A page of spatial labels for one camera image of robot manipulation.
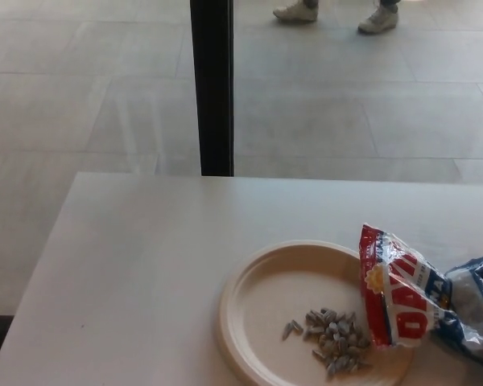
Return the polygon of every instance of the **beige paper plate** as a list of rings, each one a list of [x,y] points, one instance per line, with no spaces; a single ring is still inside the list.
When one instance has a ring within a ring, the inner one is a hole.
[[[294,333],[281,340],[287,322],[295,319],[304,325],[310,309],[325,306],[355,311],[367,329],[355,252],[300,241],[257,253],[234,273],[221,295],[217,338],[229,366],[247,383],[260,386],[400,383],[413,356],[410,349],[372,349],[367,357],[371,369],[327,381],[324,366],[312,357],[315,342],[304,342]]]

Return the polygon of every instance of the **snack bag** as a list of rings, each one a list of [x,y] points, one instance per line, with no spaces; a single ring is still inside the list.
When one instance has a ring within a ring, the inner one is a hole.
[[[432,331],[483,364],[483,257],[443,275],[396,236],[365,224],[360,265],[376,346],[418,346]]]

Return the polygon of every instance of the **person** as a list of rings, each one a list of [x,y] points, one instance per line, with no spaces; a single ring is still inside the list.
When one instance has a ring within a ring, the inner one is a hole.
[[[357,29],[364,34],[379,34],[395,28],[398,23],[400,0],[381,0],[379,7],[363,20]],[[276,18],[283,21],[315,22],[319,14],[319,0],[298,0],[293,4],[274,10]]]

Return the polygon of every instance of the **shoe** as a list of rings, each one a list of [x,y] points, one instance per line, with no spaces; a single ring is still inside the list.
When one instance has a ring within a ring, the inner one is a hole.
[[[369,18],[363,20],[357,29],[364,34],[380,34],[395,28],[398,21],[397,6],[392,10],[380,6]]]
[[[302,0],[274,10],[274,16],[285,22],[315,22],[318,14],[318,7],[308,8]]]

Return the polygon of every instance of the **pant leg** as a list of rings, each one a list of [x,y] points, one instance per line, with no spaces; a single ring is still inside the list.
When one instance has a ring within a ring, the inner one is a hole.
[[[317,8],[319,6],[319,0],[303,0],[303,3],[310,9]]]
[[[382,6],[394,6],[395,4],[397,4],[398,2],[400,2],[401,0],[381,0],[380,3]]]

